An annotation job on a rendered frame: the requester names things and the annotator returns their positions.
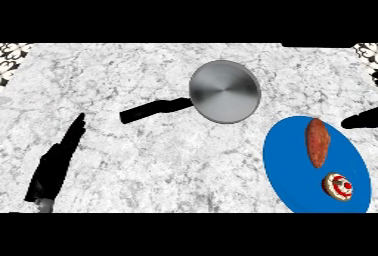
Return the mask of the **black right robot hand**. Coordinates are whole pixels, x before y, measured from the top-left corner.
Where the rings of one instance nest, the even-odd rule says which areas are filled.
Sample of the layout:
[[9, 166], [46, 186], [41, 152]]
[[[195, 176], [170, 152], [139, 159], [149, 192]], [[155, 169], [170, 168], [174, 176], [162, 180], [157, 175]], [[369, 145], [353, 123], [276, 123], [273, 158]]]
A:
[[341, 121], [341, 127], [344, 129], [378, 128], [378, 107], [347, 117]]

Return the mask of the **brown sweet potato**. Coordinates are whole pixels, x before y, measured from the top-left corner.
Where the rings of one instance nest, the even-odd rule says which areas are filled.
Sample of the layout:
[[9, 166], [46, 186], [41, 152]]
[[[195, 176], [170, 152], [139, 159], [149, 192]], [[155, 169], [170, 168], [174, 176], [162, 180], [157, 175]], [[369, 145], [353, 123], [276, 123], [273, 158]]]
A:
[[331, 135], [325, 123], [319, 118], [313, 118], [306, 127], [306, 146], [307, 155], [315, 168], [323, 166], [328, 148], [331, 144]]

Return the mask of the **blue plate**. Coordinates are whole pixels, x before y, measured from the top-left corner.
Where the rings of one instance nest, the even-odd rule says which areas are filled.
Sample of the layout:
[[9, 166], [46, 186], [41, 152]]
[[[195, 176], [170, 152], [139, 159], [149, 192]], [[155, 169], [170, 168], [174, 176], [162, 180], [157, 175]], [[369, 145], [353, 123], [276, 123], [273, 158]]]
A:
[[[371, 179], [362, 156], [347, 137], [326, 124], [328, 156], [322, 167], [313, 167], [306, 146], [310, 120], [306, 116], [288, 117], [267, 133], [263, 161], [272, 187], [295, 213], [365, 213], [371, 203]], [[322, 189], [322, 180], [331, 172], [341, 174], [351, 183], [353, 195], [347, 202], [334, 199]]]

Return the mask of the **cupcake with red topping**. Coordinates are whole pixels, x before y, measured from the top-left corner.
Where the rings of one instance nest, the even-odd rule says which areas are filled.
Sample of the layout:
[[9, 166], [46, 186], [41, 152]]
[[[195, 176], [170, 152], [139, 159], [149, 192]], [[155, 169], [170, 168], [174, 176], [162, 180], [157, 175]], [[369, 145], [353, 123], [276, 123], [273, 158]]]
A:
[[347, 202], [351, 199], [353, 185], [340, 173], [326, 174], [322, 179], [322, 189], [335, 200]]

